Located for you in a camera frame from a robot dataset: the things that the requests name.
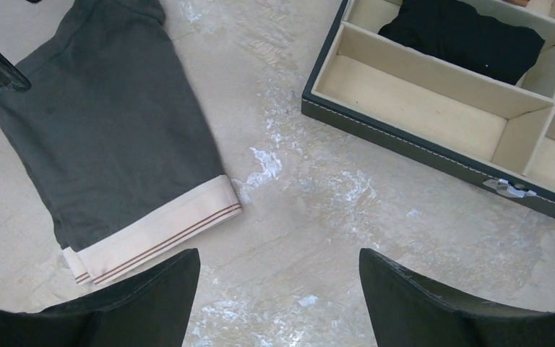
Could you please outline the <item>dark grey boxer underwear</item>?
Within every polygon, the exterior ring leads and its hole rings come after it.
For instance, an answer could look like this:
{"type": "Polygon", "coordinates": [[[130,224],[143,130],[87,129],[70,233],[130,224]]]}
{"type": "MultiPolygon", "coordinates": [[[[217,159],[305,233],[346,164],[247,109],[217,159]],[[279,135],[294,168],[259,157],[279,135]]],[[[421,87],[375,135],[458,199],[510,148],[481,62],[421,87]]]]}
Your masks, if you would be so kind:
{"type": "Polygon", "coordinates": [[[74,279],[103,285],[242,206],[159,1],[76,1],[0,90],[0,129],[74,279]]]}

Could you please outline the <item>beige compartment organizer box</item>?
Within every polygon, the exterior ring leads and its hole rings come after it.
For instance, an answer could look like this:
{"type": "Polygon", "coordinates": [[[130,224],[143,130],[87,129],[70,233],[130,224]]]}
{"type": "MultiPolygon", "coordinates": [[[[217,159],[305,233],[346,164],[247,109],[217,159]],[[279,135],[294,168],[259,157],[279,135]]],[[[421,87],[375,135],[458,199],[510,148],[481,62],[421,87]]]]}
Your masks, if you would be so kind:
{"type": "Polygon", "coordinates": [[[462,1],[545,44],[511,85],[379,35],[404,1],[344,1],[302,113],[555,218],[555,1],[462,1]]]}

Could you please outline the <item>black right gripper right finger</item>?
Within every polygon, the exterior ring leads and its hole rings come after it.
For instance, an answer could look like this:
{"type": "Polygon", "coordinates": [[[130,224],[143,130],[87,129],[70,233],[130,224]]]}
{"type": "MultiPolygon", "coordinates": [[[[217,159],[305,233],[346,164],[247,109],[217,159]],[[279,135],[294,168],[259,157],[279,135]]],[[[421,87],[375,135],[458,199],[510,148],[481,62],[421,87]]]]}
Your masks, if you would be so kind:
{"type": "Polygon", "coordinates": [[[468,294],[373,249],[358,262],[378,346],[555,346],[555,312],[468,294]]]}

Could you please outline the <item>black rolled underwear left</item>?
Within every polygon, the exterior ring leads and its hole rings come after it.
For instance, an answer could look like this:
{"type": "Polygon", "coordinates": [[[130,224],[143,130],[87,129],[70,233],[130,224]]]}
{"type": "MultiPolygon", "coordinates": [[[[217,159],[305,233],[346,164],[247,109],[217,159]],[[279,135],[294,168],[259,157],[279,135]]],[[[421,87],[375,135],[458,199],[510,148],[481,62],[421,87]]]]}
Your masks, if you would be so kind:
{"type": "Polygon", "coordinates": [[[483,16],[462,1],[404,1],[378,33],[511,85],[536,64],[545,44],[535,30],[483,16]]]}

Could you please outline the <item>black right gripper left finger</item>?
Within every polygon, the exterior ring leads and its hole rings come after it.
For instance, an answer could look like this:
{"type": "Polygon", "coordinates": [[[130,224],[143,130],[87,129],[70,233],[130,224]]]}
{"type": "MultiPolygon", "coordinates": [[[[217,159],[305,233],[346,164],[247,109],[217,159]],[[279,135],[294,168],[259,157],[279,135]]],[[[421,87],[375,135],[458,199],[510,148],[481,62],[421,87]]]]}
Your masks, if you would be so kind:
{"type": "Polygon", "coordinates": [[[182,346],[200,273],[186,249],[41,312],[0,310],[0,346],[182,346]]]}

